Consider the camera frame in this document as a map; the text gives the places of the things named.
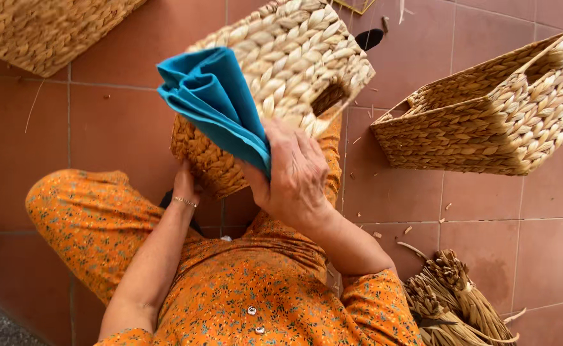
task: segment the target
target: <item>woven basket panel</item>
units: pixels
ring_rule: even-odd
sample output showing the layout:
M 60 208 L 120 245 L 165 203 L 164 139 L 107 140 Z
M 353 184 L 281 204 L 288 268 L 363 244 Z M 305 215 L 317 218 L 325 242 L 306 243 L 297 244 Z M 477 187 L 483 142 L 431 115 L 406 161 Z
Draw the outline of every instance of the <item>woven basket panel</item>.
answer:
M 375 75 L 366 53 L 324 0 L 271 1 L 187 51 L 218 46 L 234 51 L 260 118 L 282 119 L 312 138 Z M 180 114 L 171 150 L 192 163 L 199 183 L 217 198 L 247 186 L 233 156 Z
M 0 59 L 52 76 L 146 0 L 0 0 Z
M 371 124 L 393 167 L 524 176 L 563 144 L 563 33 L 427 84 L 398 106 L 406 102 L 401 117 Z

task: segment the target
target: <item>wire frame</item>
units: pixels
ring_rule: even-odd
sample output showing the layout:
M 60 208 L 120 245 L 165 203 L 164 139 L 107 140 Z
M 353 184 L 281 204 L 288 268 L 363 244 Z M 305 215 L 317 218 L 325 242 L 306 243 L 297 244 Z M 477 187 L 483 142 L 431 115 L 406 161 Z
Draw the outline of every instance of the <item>wire frame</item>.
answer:
M 353 10 L 354 12 L 362 15 L 364 12 L 367 12 L 369 7 L 376 2 L 376 0 L 333 0 L 335 3 L 338 3 L 342 6 L 346 6 L 347 8 Z

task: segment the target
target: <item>woman's hand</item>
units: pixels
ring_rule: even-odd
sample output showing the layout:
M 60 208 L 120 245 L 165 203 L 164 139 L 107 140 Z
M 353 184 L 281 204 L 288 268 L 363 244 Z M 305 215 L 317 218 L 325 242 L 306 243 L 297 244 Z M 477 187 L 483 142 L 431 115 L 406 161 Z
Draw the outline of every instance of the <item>woman's hand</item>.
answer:
M 271 145 L 271 182 L 254 166 L 242 162 L 254 201 L 269 215 L 303 233 L 321 225 L 334 212 L 324 196 L 328 174 L 324 154 L 303 130 L 278 120 L 262 120 Z
M 194 188 L 194 177 L 190 173 L 190 164 L 187 160 L 179 163 L 179 170 L 173 185 L 173 197 L 183 198 L 194 204 L 200 202 L 200 193 Z

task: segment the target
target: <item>teal cloth liner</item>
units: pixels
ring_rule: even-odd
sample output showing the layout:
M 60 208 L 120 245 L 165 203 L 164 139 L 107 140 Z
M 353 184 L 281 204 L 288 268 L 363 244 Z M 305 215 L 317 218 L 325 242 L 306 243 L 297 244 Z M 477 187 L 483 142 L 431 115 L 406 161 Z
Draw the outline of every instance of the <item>teal cloth liner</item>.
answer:
M 185 53 L 157 65 L 158 93 L 213 143 L 270 178 L 269 141 L 232 50 Z

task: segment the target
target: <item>woman's left hand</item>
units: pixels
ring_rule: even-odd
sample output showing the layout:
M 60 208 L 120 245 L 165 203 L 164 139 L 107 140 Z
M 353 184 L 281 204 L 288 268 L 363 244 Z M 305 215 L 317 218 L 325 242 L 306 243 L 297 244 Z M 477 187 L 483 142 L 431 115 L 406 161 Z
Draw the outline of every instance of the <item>woman's left hand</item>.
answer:
M 179 164 L 173 185 L 173 197 L 183 198 L 194 204 L 200 202 L 200 193 L 194 187 L 194 177 L 190 173 L 190 163 L 187 160 L 183 160 Z

